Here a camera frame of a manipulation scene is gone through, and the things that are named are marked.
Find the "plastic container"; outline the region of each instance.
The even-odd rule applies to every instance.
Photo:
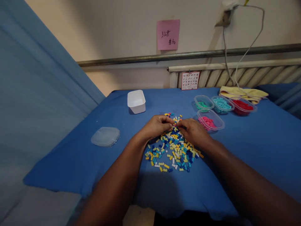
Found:
[[[210,109],[204,111],[201,109],[198,111],[197,114],[198,114],[198,118],[201,121],[201,123],[203,124],[203,126],[208,128],[209,130],[221,130],[221,129],[225,128],[224,121],[214,111],[212,111]],[[216,127],[211,127],[211,126],[207,125],[207,123],[203,120],[203,117],[212,119],[213,123]]]
[[[128,93],[128,107],[134,114],[145,112],[145,98],[142,90]]]
[[[226,109],[226,108],[222,108],[222,107],[218,106],[218,105],[214,102],[214,100],[217,99],[217,98],[222,98],[224,101],[227,102],[228,105],[231,106],[231,108],[230,108],[230,109]],[[215,112],[218,113],[218,114],[225,115],[225,114],[227,114],[229,111],[232,111],[232,110],[234,109],[234,105],[233,105],[227,98],[225,98],[225,97],[223,97],[223,96],[215,96],[215,97],[212,97],[212,98],[211,98],[211,101],[212,101],[212,103],[214,104],[214,108],[213,108],[213,109],[214,109]]]
[[[102,147],[114,145],[120,137],[120,131],[114,127],[101,127],[91,138],[91,142]]]
[[[199,108],[199,109],[211,109],[214,107],[214,104],[212,103],[212,101],[209,99],[209,97],[205,96],[205,95],[199,95],[199,96],[195,96],[194,97],[194,101],[195,101],[195,105]],[[208,107],[202,107],[199,102],[203,102],[205,105],[207,105]]]
[[[240,97],[231,97],[230,99],[230,102],[234,105],[234,110],[233,112],[235,112],[237,115],[239,116],[248,116],[251,112],[255,112],[257,111],[257,107],[252,104],[251,102],[245,100],[245,99],[242,99]],[[238,106],[236,103],[233,102],[233,100],[240,100],[246,104],[248,104],[249,106],[252,106],[253,107],[253,110],[246,110],[246,109],[243,109],[242,107]]]

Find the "table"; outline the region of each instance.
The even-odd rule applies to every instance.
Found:
[[[196,95],[211,98],[218,91],[218,88],[145,89],[146,112],[137,115],[127,107],[129,90],[113,91],[34,166],[24,183],[87,197],[130,138],[154,114],[172,112],[183,118],[196,118],[193,98]],[[257,107],[257,112],[245,117],[233,112],[220,116],[225,128],[211,136],[301,202],[301,121],[268,100]],[[90,141],[102,126],[120,130],[120,139],[111,148],[98,147]],[[194,161],[190,173],[161,173],[143,159],[133,204],[150,207],[167,218],[177,217],[184,210],[208,212],[215,220],[237,217],[238,212],[224,188],[220,174],[206,155]]]

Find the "pink sticky note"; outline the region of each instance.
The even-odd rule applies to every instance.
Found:
[[[157,21],[158,50],[178,49],[180,20]]]

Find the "container of pink beads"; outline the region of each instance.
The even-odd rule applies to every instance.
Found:
[[[198,111],[198,120],[207,131],[221,130],[225,128],[224,121],[212,110]]]

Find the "clear plastic lid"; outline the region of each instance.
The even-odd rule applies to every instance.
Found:
[[[214,107],[212,101],[205,95],[195,96],[194,101],[200,109],[211,109]],[[201,106],[199,102],[203,102],[207,107]]]
[[[244,112],[255,112],[255,111],[257,111],[257,107],[256,107],[254,104],[252,104],[251,102],[249,102],[249,101],[247,101],[247,100],[245,100],[245,99],[242,99],[242,98],[240,98],[240,97],[231,97],[229,100],[230,100],[230,102],[231,102],[236,108],[238,108],[238,109],[241,110],[241,111],[244,111]],[[238,106],[236,103],[234,103],[233,100],[240,100],[240,101],[244,102],[245,104],[248,104],[249,106],[253,107],[253,110],[246,110],[246,109],[243,109],[243,108],[241,108],[240,106]]]
[[[222,107],[218,106],[217,103],[214,102],[214,100],[218,99],[218,98],[222,98],[224,101],[226,101],[227,104],[231,106],[231,108],[227,109],[227,108],[222,108]],[[227,98],[225,98],[223,96],[215,96],[215,97],[212,97],[211,100],[212,100],[213,104],[220,110],[232,111],[234,109],[234,105],[232,104],[232,102],[230,102]]]
[[[207,117],[213,120],[213,123],[216,127],[209,126],[203,119],[203,117]],[[199,110],[198,111],[198,118],[201,120],[204,126],[211,130],[221,130],[225,128],[224,121],[212,110],[208,109],[206,111]]]
[[[120,137],[120,131],[114,127],[101,127],[91,138],[91,142],[102,147],[114,145]]]

